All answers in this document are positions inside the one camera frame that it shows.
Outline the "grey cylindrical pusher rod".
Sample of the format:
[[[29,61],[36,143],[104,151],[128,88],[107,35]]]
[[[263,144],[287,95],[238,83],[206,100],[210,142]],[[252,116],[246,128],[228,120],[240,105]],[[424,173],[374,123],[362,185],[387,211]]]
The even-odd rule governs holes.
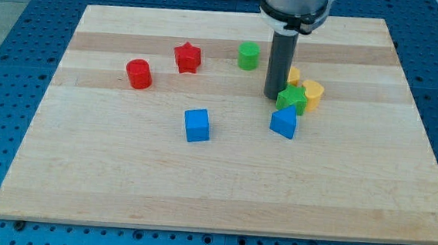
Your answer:
[[[276,100],[279,92],[287,86],[297,42],[297,34],[282,35],[277,32],[273,34],[264,86],[264,94],[271,100]]]

